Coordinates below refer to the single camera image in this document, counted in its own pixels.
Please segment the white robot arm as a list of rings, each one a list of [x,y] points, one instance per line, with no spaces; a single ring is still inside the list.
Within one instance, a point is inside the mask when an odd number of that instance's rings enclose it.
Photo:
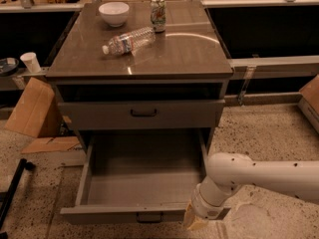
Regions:
[[[229,209],[225,201],[243,185],[254,185],[317,204],[318,161],[256,161],[240,153],[218,152],[204,160],[205,178],[185,208],[183,225],[198,230],[221,219]]]

